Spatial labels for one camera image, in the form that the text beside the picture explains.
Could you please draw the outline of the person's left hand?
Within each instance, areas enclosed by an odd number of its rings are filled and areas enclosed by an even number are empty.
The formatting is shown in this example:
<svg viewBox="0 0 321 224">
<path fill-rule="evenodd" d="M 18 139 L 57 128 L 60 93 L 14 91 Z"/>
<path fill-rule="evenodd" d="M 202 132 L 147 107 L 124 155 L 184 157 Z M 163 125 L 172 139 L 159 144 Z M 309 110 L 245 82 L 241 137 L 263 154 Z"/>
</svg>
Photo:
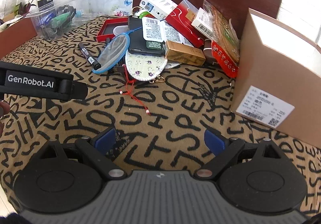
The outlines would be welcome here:
<svg viewBox="0 0 321 224">
<path fill-rule="evenodd" d="M 0 106 L 1 106 L 1 118 L 3 117 L 3 115 L 7 115 L 10 112 L 10 106 L 7 102 L 1 101 L 0 102 Z M 2 135 L 4 130 L 4 124 L 3 122 L 0 123 L 0 136 Z"/>
</svg>

